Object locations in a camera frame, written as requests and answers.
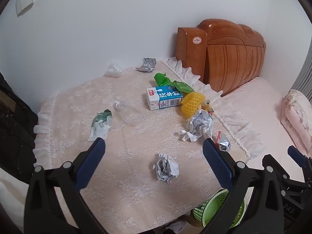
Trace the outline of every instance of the white wall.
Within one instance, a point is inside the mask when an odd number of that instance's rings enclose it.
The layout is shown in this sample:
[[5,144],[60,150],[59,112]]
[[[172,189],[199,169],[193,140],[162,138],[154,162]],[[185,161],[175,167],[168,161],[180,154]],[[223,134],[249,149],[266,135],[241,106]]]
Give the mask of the white wall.
[[260,76],[286,95],[308,54],[311,22],[298,0],[271,0],[262,35],[266,41],[266,54]]
[[270,0],[36,0],[0,16],[4,76],[34,111],[55,91],[101,76],[111,60],[137,66],[173,56],[180,26],[224,18],[265,31]]

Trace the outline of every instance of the pink pillow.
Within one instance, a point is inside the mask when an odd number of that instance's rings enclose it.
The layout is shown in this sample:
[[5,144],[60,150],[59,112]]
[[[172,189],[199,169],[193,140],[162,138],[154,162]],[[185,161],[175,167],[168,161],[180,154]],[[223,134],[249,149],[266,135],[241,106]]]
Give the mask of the pink pillow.
[[282,108],[281,123],[304,155],[312,154],[312,106],[297,90],[290,90]]

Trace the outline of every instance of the wall switch panel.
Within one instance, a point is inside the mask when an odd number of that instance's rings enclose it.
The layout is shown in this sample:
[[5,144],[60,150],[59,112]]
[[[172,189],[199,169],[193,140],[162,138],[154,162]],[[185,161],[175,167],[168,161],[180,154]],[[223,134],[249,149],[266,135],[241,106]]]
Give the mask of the wall switch panel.
[[20,14],[26,7],[31,5],[33,0],[16,0],[16,12]]

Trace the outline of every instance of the trash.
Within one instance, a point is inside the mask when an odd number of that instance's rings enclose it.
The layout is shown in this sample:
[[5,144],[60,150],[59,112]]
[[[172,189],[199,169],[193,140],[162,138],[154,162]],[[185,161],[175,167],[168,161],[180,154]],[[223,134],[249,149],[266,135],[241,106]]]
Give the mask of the trash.
[[205,96],[199,92],[191,92],[187,94],[181,101],[182,113],[190,118],[195,112],[202,108],[202,102],[205,100]]
[[146,96],[150,110],[179,105],[183,97],[177,88],[170,85],[147,88]]
[[108,109],[102,113],[98,113],[92,121],[88,142],[94,142],[98,137],[106,140],[112,119],[112,112]]
[[122,119],[132,126],[136,126],[142,121],[142,114],[134,107],[126,104],[123,100],[117,99],[113,107],[119,111]]
[[202,102],[202,107],[207,113],[209,113],[210,115],[213,115],[214,110],[211,107],[210,101],[208,99]]
[[154,164],[157,178],[161,181],[169,182],[179,175],[179,165],[170,156],[159,153],[158,162]]
[[184,135],[183,141],[190,139],[196,142],[198,138],[203,136],[205,139],[212,138],[213,118],[205,110],[200,109],[188,120],[186,125],[189,131],[181,130],[179,135]]
[[230,141],[227,139],[226,135],[221,131],[218,131],[218,137],[216,138],[216,145],[217,147],[220,148],[220,150],[224,150],[227,152],[229,152],[231,148]]
[[177,82],[177,81],[171,82],[171,80],[166,76],[166,73],[165,74],[157,73],[154,76],[154,79],[158,86],[171,85],[171,86],[176,87],[178,91],[184,92],[184,93],[191,93],[194,91],[187,83]]
[[122,75],[122,69],[119,67],[118,63],[113,62],[107,67],[104,75],[117,78]]
[[157,86],[166,86],[171,84],[171,80],[166,76],[165,74],[162,73],[157,73],[154,76],[155,82],[157,83]]
[[185,93],[191,93],[194,92],[191,86],[189,86],[187,83],[184,82],[178,82],[178,81],[173,81],[171,83],[172,86],[176,87],[179,91],[185,92]]
[[186,221],[183,219],[178,219],[172,223],[170,223],[165,230],[172,230],[175,234],[180,233],[186,226]]
[[143,58],[143,65],[142,67],[135,68],[137,71],[142,72],[152,72],[156,65],[156,59],[153,58]]

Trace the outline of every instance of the blue and white milk carton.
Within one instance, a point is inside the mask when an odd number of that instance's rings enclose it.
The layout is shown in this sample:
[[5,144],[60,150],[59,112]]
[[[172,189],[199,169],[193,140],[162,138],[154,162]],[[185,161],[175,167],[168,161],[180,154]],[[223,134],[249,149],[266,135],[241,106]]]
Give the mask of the blue and white milk carton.
[[183,95],[174,86],[158,86],[146,89],[150,110],[179,105]]

